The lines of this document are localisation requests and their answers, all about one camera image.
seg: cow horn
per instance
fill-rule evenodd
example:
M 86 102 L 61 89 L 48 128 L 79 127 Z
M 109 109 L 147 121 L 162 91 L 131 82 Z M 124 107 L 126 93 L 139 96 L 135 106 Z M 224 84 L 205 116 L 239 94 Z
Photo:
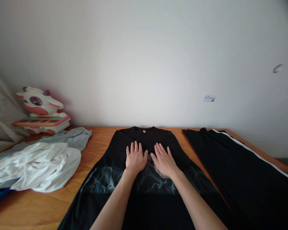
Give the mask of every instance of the cow horn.
M 50 91 L 47 89 L 45 92 L 43 92 L 43 94 L 44 94 L 45 96 L 49 96 L 49 95 L 50 95 Z

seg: cow ear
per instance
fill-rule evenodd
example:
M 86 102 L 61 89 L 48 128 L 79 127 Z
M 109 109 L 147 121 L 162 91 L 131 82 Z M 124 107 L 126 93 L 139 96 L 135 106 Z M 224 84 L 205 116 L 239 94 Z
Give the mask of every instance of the cow ear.
M 16 97 L 20 100 L 23 100 L 23 93 L 16 93 Z
M 51 106 L 55 107 L 56 109 L 64 108 L 64 105 L 61 102 L 53 99 L 52 97 L 47 97 L 46 100 L 49 102 Z

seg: sticker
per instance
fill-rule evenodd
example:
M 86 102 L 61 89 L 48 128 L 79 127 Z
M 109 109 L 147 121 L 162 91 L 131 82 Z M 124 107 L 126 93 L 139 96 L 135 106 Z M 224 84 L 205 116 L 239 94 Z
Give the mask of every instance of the sticker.
M 212 95 L 206 95 L 204 98 L 204 102 L 214 102 L 215 96 Z

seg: curtain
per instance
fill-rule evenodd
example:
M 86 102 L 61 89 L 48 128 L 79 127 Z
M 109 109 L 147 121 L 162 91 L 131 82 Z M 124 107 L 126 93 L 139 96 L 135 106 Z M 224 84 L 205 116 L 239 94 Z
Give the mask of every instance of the curtain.
M 11 97 L 7 87 L 0 79 L 0 152 L 29 136 L 22 128 L 12 126 L 14 121 L 24 117 L 26 115 Z

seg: cow figurine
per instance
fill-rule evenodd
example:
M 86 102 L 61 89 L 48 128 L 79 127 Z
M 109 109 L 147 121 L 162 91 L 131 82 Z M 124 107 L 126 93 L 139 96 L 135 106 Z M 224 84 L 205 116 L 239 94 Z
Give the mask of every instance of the cow figurine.
M 63 104 L 53 99 L 49 90 L 43 91 L 31 86 L 23 87 L 22 90 L 16 96 L 24 100 L 25 109 L 31 113 L 29 118 L 12 123 L 13 126 L 23 127 L 32 134 L 56 134 L 70 125 L 70 116 L 57 112 L 58 109 L 63 109 Z
M 43 91 L 35 87 L 23 87 L 23 92 L 16 93 L 16 96 L 24 100 L 24 107 L 31 112 L 30 117 L 66 117 L 66 113 L 57 113 L 58 109 L 63 109 L 61 102 L 50 96 L 50 91 Z

